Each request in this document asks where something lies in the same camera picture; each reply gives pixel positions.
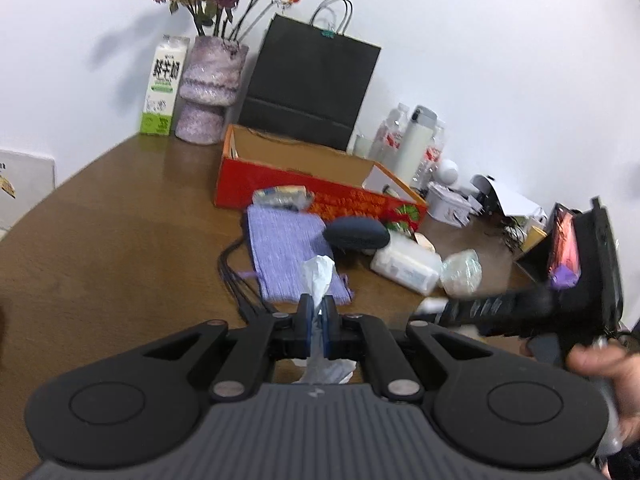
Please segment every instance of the tissue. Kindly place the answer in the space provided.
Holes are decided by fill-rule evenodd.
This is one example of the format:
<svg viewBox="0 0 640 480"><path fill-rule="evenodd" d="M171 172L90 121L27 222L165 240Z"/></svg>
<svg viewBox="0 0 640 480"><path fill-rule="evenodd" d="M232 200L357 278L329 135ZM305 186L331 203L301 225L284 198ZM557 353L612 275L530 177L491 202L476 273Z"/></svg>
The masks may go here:
<svg viewBox="0 0 640 480"><path fill-rule="evenodd" d="M293 359L297 366L306 366L305 373L294 384L344 384L349 382L356 362L348 359L329 361L324 358L320 302L329 290L334 274L334 261L328 256L315 256L302 263L301 274L305 292L314 300L311 330L311 356L306 360Z"/></svg>

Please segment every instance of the green label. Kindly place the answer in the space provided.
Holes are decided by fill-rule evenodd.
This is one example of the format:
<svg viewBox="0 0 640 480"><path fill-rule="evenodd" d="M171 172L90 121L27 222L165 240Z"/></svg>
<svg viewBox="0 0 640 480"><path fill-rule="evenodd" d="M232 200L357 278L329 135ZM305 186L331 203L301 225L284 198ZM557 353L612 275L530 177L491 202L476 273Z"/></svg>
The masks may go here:
<svg viewBox="0 0 640 480"><path fill-rule="evenodd" d="M153 85L151 87L151 89L154 92L164 92L165 94L171 94L174 92L174 89L171 88L170 86L165 86L165 85Z"/></svg>
<svg viewBox="0 0 640 480"><path fill-rule="evenodd" d="M169 135L171 116L159 114L142 114L141 134Z"/></svg>

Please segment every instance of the purple cloth bag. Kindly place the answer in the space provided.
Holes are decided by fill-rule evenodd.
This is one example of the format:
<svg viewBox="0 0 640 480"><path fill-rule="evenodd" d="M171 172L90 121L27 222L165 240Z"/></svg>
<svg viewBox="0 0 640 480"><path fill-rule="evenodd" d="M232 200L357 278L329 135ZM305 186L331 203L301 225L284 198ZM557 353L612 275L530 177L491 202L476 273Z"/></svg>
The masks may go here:
<svg viewBox="0 0 640 480"><path fill-rule="evenodd" d="M297 303L306 292L300 264L314 256L334 254L322 236L324 222L315 214L251 205L247 208L254 267L265 300ZM349 291L334 275L329 285L336 304L351 303Z"/></svg>

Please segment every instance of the milk carton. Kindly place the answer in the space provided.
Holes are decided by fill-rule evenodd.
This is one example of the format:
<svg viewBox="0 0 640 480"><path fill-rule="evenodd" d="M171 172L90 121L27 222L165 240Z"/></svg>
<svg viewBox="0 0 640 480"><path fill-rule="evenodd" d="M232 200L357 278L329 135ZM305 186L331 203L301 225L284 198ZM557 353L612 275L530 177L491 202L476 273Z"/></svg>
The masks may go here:
<svg viewBox="0 0 640 480"><path fill-rule="evenodd" d="M142 110L141 134L169 135L189 38L163 36L151 65Z"/></svg>

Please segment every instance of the cardboard box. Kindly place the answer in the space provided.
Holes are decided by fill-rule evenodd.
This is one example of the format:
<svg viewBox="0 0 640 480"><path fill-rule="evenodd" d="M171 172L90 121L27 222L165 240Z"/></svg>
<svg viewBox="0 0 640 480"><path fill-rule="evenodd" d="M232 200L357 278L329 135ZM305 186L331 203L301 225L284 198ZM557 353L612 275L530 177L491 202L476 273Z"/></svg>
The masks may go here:
<svg viewBox="0 0 640 480"><path fill-rule="evenodd" d="M427 211L417 193L377 162L230 125L214 204L244 209L252 203L255 190L287 185L305 186L314 193L309 212L325 221L350 215L385 219L387 214L409 205L404 210L419 223Z"/></svg>

